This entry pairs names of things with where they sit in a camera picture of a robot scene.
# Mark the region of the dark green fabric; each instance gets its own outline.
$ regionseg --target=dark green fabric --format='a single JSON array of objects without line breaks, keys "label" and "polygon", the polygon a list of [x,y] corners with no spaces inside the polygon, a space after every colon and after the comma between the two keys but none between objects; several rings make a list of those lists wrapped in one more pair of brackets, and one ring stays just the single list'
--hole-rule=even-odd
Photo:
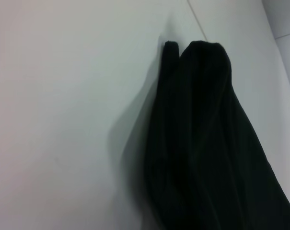
[{"label": "dark green fabric", "polygon": [[180,57],[177,43],[165,44],[144,180],[167,230],[290,230],[290,204],[220,44],[192,42]]}]

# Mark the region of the black garment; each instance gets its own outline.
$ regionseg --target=black garment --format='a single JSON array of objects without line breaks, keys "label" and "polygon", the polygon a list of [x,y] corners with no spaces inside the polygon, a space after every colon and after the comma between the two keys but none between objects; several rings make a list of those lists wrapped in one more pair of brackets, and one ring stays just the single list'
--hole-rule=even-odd
[{"label": "black garment", "polygon": [[220,44],[167,42],[144,159],[167,230],[290,230],[290,204],[240,106]]}]

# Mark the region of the black fabric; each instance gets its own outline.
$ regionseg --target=black fabric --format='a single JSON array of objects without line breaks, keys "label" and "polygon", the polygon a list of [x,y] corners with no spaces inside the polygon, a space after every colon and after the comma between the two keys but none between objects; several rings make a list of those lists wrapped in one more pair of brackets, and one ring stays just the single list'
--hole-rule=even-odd
[{"label": "black fabric", "polygon": [[290,230],[290,204],[220,44],[192,42],[180,57],[165,44],[144,180],[166,230]]}]

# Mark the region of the folded cloth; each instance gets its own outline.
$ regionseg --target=folded cloth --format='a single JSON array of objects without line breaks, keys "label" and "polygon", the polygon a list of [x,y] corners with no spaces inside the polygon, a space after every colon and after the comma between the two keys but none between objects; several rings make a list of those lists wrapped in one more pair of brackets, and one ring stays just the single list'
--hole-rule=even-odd
[{"label": "folded cloth", "polygon": [[144,182],[166,230],[290,230],[290,203],[235,96],[220,44],[166,42]]}]

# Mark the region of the black cloth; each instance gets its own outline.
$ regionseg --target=black cloth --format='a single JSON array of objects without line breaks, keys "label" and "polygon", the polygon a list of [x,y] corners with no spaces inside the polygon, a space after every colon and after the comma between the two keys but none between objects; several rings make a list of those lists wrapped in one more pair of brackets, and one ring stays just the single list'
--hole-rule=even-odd
[{"label": "black cloth", "polygon": [[148,132],[144,181],[166,230],[290,230],[220,44],[192,42],[179,56],[166,42]]}]

